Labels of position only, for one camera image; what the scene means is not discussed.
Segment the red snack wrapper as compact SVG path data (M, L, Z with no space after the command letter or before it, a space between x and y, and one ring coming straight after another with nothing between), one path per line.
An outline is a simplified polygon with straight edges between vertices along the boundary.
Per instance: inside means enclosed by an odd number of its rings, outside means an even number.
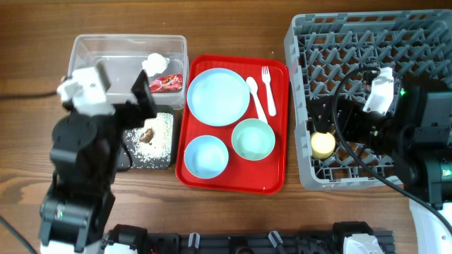
M149 89L152 93L176 92L182 89L182 85L182 75L175 73L155 79L149 84Z

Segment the white napkin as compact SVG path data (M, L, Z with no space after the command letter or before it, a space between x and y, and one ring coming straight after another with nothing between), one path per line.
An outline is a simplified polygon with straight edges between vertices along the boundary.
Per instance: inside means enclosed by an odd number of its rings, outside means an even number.
M163 73L167 69L169 63L169 58L158 53L152 53L145 61L142 62L142 67L147 76L150 78L156 74Z

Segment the yellow cup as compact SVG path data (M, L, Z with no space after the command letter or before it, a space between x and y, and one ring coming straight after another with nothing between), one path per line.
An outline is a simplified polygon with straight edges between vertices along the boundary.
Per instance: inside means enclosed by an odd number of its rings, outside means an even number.
M315 132L311 136L312 157L326 159L335 151L335 138L331 133Z

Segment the white plastic fork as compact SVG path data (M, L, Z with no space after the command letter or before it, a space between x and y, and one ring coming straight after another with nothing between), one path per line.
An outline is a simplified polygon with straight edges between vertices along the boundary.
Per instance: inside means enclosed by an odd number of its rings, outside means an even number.
M266 85L268 113L270 116L276 116L277 111L276 111L276 107L275 107L275 100L273 98L273 93L272 93L271 86L270 86L271 76L270 76L269 67L267 67L267 66L262 67L261 79L264 82L264 84Z

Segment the white plastic spoon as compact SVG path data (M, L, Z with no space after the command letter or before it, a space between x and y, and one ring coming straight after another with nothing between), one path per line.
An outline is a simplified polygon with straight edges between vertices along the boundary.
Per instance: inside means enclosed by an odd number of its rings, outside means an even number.
M254 103L255 103L255 107L256 107L256 112L258 115L258 119L261 120L264 123L268 123L266 115L264 113L263 107L261 105L261 102L258 98L258 85L257 82L252 78L252 77L248 77L246 79L246 83L249 86L249 91L254 99Z

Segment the green bowl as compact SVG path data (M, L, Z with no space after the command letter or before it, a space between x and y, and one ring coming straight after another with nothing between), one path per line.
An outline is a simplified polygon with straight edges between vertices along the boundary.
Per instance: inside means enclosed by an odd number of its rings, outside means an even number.
M273 151L276 143L273 129L259 119L245 119L232 131L233 150L243 159L259 161Z

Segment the light blue plate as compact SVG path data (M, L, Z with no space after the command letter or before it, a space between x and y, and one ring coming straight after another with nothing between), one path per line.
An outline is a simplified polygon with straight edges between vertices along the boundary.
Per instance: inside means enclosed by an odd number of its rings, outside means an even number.
M186 103L201 123L214 127L227 126L247 111L249 87L238 73L226 68L211 68L191 81Z

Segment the light blue bowl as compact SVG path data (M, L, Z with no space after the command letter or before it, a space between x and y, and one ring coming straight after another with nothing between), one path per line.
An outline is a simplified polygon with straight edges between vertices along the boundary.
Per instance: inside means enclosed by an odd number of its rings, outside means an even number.
M198 179L214 179L226 169L228 162L227 146L212 135L194 138L184 151L184 164Z

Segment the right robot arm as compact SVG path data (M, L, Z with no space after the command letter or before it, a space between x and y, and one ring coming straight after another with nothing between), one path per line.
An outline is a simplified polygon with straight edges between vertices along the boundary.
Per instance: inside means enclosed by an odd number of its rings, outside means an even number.
M405 75L392 114L327 96L307 104L315 129L339 131L343 145L361 143L388 155L404 191L420 253L451 252L451 88L428 75Z

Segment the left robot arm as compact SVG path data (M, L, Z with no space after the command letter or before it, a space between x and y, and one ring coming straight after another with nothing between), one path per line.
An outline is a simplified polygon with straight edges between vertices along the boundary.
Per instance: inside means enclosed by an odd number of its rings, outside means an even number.
M41 204L41 253L96 253L115 201L124 132L156 117L157 107L144 71L131 97L111 104L108 77L98 68L73 72L59 86L69 115L52 131L52 184Z

